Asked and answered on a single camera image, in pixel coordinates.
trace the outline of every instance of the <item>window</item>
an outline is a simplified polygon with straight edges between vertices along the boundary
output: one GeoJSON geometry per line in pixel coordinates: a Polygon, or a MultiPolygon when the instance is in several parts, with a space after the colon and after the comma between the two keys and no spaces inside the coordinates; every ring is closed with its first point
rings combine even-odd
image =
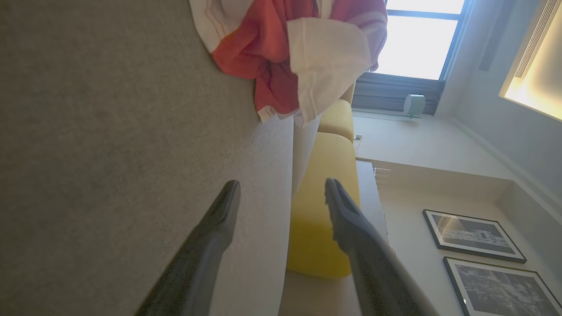
{"type": "Polygon", "coordinates": [[[444,80],[471,0],[388,0],[376,73],[444,80]]]}

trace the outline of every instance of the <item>window frame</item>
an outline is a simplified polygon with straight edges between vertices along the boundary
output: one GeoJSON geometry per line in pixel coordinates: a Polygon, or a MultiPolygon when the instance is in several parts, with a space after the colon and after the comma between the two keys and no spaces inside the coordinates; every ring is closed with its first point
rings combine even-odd
{"type": "MultiPolygon", "coordinates": [[[[388,1],[393,1],[393,0],[384,0],[384,4],[388,4],[388,1]]],[[[468,14],[472,9],[473,3],[474,0],[464,0],[463,9],[461,10],[460,14],[407,11],[407,10],[387,10],[387,13],[389,16],[392,15],[392,16],[424,17],[428,19],[458,21],[457,26],[455,28],[455,33],[453,34],[453,38],[451,40],[451,45],[449,46],[449,50],[447,52],[447,57],[445,58],[445,63],[443,64],[443,69],[441,69],[441,75],[439,76],[439,80],[446,80],[450,73],[450,68],[452,66],[451,60],[454,58],[454,55],[456,55],[459,49],[461,33],[464,32],[465,29],[464,26],[466,24],[468,14]]]]}

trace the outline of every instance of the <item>window pane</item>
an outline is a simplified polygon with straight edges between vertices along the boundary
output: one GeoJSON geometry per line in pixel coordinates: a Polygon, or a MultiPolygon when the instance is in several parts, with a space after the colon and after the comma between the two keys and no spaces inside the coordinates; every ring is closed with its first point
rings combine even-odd
{"type": "Polygon", "coordinates": [[[457,21],[389,16],[377,73],[439,79],[457,21]]]}
{"type": "Polygon", "coordinates": [[[464,0],[388,0],[388,10],[460,14],[464,0]]]}

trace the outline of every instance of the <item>white picture mat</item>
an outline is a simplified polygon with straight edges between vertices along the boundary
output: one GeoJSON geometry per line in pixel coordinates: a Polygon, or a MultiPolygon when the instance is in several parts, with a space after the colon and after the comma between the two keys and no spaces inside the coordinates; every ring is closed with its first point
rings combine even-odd
{"type": "Polygon", "coordinates": [[[433,231],[437,235],[437,240],[439,240],[439,243],[442,246],[448,246],[448,247],[453,247],[453,248],[458,248],[458,249],[465,249],[465,250],[483,252],[485,254],[492,254],[492,255],[498,255],[498,256],[504,256],[504,257],[510,257],[510,258],[525,260],[525,257],[521,254],[519,249],[517,249],[517,247],[515,246],[513,241],[511,241],[511,238],[509,238],[509,236],[505,233],[505,231],[501,228],[501,226],[496,222],[490,222],[489,220],[470,218],[470,217],[465,217],[465,216],[450,215],[450,214],[440,213],[440,212],[430,211],[430,210],[425,210],[425,212],[427,213],[427,216],[429,218],[429,222],[431,223],[431,227],[432,227],[433,231]],[[501,251],[495,251],[495,250],[489,250],[489,249],[482,249],[482,248],[478,248],[478,247],[464,246],[464,245],[459,245],[459,244],[456,244],[456,243],[445,242],[443,240],[443,237],[441,236],[441,232],[437,228],[437,223],[433,219],[432,215],[449,217],[449,218],[452,218],[452,219],[469,220],[469,221],[483,223],[483,224],[492,224],[497,228],[497,230],[500,232],[502,237],[505,239],[505,241],[507,242],[507,244],[509,245],[509,247],[513,250],[513,252],[515,254],[508,254],[507,252],[501,252],[501,251]]]}
{"type": "Polygon", "coordinates": [[[459,290],[461,292],[461,296],[463,297],[464,300],[466,300],[465,304],[466,304],[466,308],[468,309],[468,312],[469,312],[470,316],[498,316],[498,314],[492,314],[492,313],[486,313],[486,312],[480,312],[480,311],[474,310],[474,308],[472,307],[472,302],[470,302],[470,298],[468,297],[468,293],[466,292],[466,289],[464,288],[463,281],[460,278],[459,272],[457,271],[457,269],[455,267],[455,264],[463,265],[465,267],[472,267],[472,268],[478,268],[478,269],[484,269],[484,270],[490,270],[490,271],[498,271],[498,272],[503,272],[503,273],[517,274],[519,276],[531,277],[535,281],[537,281],[537,284],[539,285],[541,290],[545,293],[546,297],[549,298],[550,303],[552,303],[552,305],[554,306],[556,311],[560,315],[562,315],[562,308],[560,307],[560,305],[558,304],[556,299],[553,297],[553,295],[550,293],[549,289],[545,286],[545,283],[542,282],[542,280],[538,277],[538,274],[535,273],[535,272],[513,270],[513,269],[509,269],[509,268],[496,267],[496,266],[493,266],[493,265],[481,264],[481,263],[464,261],[464,260],[457,260],[457,259],[452,259],[452,258],[447,258],[447,264],[451,268],[452,274],[455,278],[455,283],[457,284],[457,286],[459,287],[459,290]]]}

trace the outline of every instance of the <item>black and white photograph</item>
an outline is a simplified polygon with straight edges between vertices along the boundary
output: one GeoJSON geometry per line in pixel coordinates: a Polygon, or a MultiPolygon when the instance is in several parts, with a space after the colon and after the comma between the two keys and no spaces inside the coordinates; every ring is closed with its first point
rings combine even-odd
{"type": "Polygon", "coordinates": [[[465,316],[562,316],[538,273],[443,258],[465,316]]]}
{"type": "Polygon", "coordinates": [[[423,210],[425,221],[439,249],[525,263],[502,226],[493,220],[423,210]]]}

